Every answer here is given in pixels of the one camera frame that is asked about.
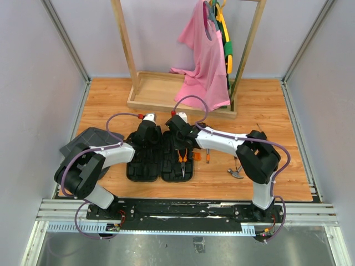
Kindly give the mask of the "orange black pliers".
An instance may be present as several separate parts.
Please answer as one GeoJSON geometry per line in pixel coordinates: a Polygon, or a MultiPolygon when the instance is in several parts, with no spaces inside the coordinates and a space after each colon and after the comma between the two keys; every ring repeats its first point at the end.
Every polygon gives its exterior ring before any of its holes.
{"type": "Polygon", "coordinates": [[[178,150],[178,162],[181,164],[182,177],[185,177],[186,163],[187,163],[187,149],[178,150]]]}

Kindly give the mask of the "black plastic tool case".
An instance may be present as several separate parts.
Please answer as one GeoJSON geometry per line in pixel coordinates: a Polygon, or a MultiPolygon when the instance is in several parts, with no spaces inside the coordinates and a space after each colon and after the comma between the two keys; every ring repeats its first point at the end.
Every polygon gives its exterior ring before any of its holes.
{"type": "Polygon", "coordinates": [[[137,151],[126,166],[126,177],[134,182],[154,182],[159,177],[165,182],[187,182],[194,175],[193,149],[187,150],[185,177],[182,177],[178,151],[170,132],[162,135],[161,143],[155,147],[137,151]]]}

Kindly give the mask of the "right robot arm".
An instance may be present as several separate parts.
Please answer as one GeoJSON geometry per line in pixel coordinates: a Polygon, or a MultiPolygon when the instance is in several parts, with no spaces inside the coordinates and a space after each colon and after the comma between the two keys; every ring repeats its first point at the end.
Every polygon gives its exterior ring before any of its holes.
{"type": "Polygon", "coordinates": [[[275,203],[273,194],[279,153],[267,143],[266,135],[253,130],[249,134],[218,131],[204,123],[190,125],[184,112],[171,112],[166,126],[178,150],[210,149],[238,159],[246,176],[253,182],[252,217],[263,222],[271,218],[275,203]]]}

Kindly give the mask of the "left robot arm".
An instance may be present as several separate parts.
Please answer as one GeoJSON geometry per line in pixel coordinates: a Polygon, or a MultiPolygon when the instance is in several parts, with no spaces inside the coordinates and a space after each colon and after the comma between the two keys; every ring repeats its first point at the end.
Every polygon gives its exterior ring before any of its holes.
{"type": "Polygon", "coordinates": [[[113,202],[115,196],[97,184],[103,169],[120,163],[130,163],[134,156],[143,149],[154,146],[160,137],[160,127],[156,124],[156,114],[122,113],[141,120],[131,140],[124,141],[109,130],[110,121],[120,116],[115,114],[106,122],[106,131],[117,143],[105,146],[87,146],[77,144],[60,164],[54,180],[61,186],[67,197],[84,200],[99,207],[99,212],[106,219],[118,215],[119,206],[113,202]]]}

